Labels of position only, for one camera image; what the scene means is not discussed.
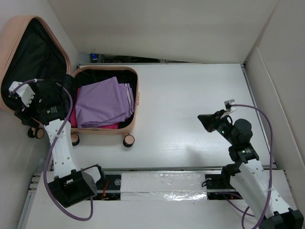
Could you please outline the purple cloth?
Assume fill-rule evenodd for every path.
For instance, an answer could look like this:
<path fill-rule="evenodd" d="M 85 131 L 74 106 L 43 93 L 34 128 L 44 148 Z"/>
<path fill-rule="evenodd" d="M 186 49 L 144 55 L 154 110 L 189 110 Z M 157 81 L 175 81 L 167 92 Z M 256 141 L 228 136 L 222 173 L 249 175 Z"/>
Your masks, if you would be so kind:
<path fill-rule="evenodd" d="M 74 107 L 78 128 L 100 128 L 124 122 L 134 113 L 135 101 L 129 83 L 112 77 L 82 86 Z"/>

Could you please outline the pink hard-shell suitcase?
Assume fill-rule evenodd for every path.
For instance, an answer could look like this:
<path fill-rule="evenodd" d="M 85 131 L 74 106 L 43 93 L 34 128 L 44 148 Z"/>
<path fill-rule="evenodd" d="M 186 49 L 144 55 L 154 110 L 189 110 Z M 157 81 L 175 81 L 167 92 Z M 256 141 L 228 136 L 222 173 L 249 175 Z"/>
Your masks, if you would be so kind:
<path fill-rule="evenodd" d="M 47 23 L 37 16 L 15 16 L 11 18 L 0 37 L 0 106 L 14 111 L 21 107 L 20 99 L 10 96 L 9 87 L 14 81 L 55 80 L 71 82 L 78 90 L 85 85 L 117 77 L 119 83 L 129 83 L 135 101 L 134 113 L 124 122 L 109 127 L 78 128 L 74 108 L 70 116 L 72 144 L 80 141 L 79 134 L 123 135 L 125 147 L 134 144 L 131 130 L 135 123 L 139 103 L 138 74 L 128 67 L 83 67 L 70 72 L 70 59 Z M 40 139 L 44 136 L 43 125 L 28 125 L 28 137 Z"/>

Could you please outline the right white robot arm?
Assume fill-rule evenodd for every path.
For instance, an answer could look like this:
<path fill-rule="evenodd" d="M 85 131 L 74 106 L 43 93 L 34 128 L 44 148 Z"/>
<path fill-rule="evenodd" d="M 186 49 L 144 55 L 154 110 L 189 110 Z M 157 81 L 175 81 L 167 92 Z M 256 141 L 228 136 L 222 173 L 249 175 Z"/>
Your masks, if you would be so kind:
<path fill-rule="evenodd" d="M 292 209 L 265 174 L 259 155 L 250 143 L 252 125 L 245 119 L 232 122 L 220 110 L 214 114 L 200 114 L 199 121 L 209 133 L 217 131 L 231 146 L 228 148 L 233 163 L 222 168 L 220 182 L 234 188 L 255 215 L 260 229 L 300 229 L 304 216 Z"/>

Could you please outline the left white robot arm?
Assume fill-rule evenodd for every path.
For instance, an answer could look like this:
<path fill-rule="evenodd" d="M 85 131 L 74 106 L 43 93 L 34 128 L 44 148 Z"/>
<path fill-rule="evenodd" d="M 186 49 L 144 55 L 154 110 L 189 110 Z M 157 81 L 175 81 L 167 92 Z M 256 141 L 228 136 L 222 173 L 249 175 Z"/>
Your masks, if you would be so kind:
<path fill-rule="evenodd" d="M 80 169 L 73 152 L 71 124 L 78 86 L 71 82 L 33 79 L 14 81 L 9 87 L 12 98 L 20 98 L 22 107 L 15 115 L 25 125 L 33 121 L 43 125 L 51 144 L 54 180 L 47 188 L 63 207 L 68 208 L 97 195 L 106 185 L 101 173 L 89 175 Z"/>

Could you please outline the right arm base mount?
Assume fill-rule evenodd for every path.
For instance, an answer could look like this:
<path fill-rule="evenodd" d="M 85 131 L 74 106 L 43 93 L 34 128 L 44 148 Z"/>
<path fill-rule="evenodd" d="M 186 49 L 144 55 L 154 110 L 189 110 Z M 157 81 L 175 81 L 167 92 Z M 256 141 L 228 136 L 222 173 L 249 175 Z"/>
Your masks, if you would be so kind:
<path fill-rule="evenodd" d="M 241 194 L 230 184 L 230 178 L 240 173 L 238 165 L 229 164 L 222 168 L 220 174 L 205 174 L 202 187 L 206 188 L 208 200 L 240 200 Z"/>

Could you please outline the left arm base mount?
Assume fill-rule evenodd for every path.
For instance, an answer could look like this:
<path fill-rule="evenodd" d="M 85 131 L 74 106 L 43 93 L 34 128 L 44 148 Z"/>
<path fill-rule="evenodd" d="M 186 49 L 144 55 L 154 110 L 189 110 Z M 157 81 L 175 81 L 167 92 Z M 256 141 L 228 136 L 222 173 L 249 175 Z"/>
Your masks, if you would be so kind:
<path fill-rule="evenodd" d="M 91 175 L 96 183 L 97 195 L 93 197 L 93 200 L 110 201 L 121 199 L 121 174 L 105 173 L 98 164 L 81 170 Z"/>

